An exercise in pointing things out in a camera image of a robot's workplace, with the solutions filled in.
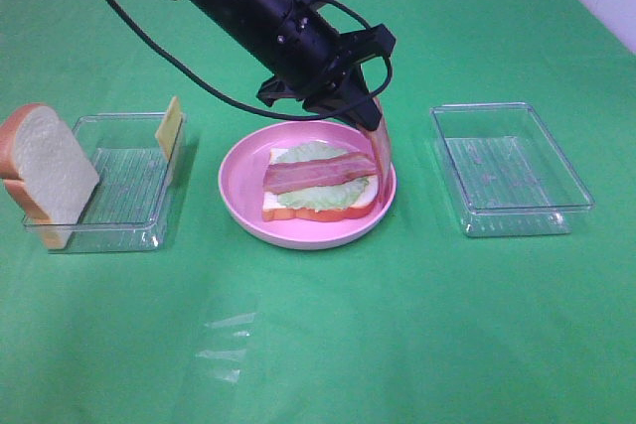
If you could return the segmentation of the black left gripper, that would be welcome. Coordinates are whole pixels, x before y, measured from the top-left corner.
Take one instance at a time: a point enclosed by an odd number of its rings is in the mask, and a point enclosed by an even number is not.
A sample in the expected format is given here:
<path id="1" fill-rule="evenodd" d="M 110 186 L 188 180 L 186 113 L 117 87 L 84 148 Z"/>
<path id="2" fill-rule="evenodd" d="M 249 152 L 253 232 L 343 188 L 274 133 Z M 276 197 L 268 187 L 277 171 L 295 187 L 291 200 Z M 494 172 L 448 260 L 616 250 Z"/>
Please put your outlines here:
<path id="1" fill-rule="evenodd" d="M 383 115 L 362 64 L 388 60 L 396 42 L 383 24 L 340 33 L 312 8 L 293 0 L 278 28 L 264 33 L 256 45 L 255 56 L 272 73 L 257 98 L 268 106 L 282 98 L 303 100 L 303 109 L 310 113 L 377 129 Z"/>

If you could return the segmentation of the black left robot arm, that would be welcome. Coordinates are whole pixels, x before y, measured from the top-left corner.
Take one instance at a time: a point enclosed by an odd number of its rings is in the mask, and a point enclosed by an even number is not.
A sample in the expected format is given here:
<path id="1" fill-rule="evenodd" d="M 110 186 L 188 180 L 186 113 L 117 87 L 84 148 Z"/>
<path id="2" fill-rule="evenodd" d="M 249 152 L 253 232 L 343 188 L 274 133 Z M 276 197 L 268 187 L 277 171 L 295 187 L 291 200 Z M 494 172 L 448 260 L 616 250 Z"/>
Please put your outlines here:
<path id="1" fill-rule="evenodd" d="M 375 131 L 384 116 L 362 64 L 390 59 L 396 39 L 338 0 L 189 0 L 272 74 L 257 93 L 293 98 L 306 119 L 336 118 Z"/>

